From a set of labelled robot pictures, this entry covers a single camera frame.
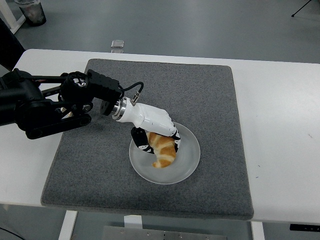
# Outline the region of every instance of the croissant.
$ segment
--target croissant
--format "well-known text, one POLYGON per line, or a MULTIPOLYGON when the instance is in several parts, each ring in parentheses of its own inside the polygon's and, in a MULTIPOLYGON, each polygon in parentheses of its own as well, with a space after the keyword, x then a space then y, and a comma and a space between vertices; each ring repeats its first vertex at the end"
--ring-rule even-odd
POLYGON ((172 164, 176 158, 175 140, 170 136, 162 136, 154 132, 148 132, 146 136, 156 155, 156 161, 152 166, 158 169, 172 164))

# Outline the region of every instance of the wire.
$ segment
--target wire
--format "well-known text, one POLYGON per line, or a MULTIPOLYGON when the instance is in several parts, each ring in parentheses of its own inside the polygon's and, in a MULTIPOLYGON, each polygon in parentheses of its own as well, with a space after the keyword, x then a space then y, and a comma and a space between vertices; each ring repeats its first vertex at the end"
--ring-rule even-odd
POLYGON ((18 238, 20 238, 20 239, 22 239, 22 240, 25 240, 24 238, 20 237, 19 235, 13 233, 12 231, 9 231, 9 230, 4 229, 4 228, 2 228, 2 227, 0 227, 0 229, 3 230, 3 231, 6 231, 6 232, 8 232, 8 233, 10 233, 10 234, 12 234, 12 235, 15 235, 16 237, 18 237, 18 238))
POLYGON ((120 84, 118 84, 118 86, 122 92, 119 99, 122 99, 124 97, 126 91, 129 91, 130 89, 133 89, 135 86, 138 86, 138 85, 140 85, 138 93, 141 93, 142 89, 144 88, 144 83, 142 81, 138 81, 127 88, 123 88, 120 84))

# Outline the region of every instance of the metal plate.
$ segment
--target metal plate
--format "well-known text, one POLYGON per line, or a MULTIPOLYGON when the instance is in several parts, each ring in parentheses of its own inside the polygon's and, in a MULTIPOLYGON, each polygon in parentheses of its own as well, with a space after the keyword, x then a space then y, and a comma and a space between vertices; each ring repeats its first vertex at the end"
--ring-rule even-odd
POLYGON ((102 240, 227 240, 226 236, 105 226, 102 240))

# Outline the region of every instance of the trash can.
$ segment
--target trash can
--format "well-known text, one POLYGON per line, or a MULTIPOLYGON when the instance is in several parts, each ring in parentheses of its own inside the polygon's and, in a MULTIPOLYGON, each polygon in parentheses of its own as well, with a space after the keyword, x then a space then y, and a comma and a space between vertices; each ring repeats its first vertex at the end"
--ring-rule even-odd
POLYGON ((40 0, 14 0, 25 16, 25 21, 30 26, 40 26, 47 19, 40 0))

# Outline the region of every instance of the tripod leg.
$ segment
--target tripod leg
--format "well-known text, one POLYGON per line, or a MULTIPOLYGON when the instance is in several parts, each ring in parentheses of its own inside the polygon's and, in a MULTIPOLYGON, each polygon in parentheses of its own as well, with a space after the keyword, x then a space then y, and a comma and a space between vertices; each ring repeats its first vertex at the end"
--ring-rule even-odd
POLYGON ((311 0, 309 0, 305 5, 303 5, 298 11, 296 11, 294 14, 291 15, 291 17, 295 17, 296 13, 299 12, 301 9, 303 9, 308 3, 310 3, 311 0))

